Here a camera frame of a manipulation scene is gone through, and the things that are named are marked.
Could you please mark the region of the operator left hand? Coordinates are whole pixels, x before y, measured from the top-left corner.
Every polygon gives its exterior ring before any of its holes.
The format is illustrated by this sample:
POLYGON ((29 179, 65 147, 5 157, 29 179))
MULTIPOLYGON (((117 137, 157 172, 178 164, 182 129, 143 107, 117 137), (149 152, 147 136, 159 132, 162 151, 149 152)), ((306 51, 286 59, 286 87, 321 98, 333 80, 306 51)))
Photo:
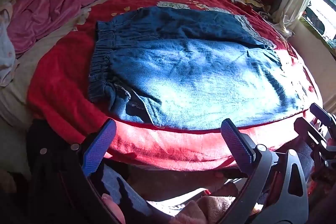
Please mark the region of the operator left hand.
POLYGON ((119 208, 119 206, 113 201, 112 197, 108 194, 103 194, 101 196, 102 201, 105 203, 107 208, 116 216, 116 218, 122 223, 126 224, 125 217, 119 208))

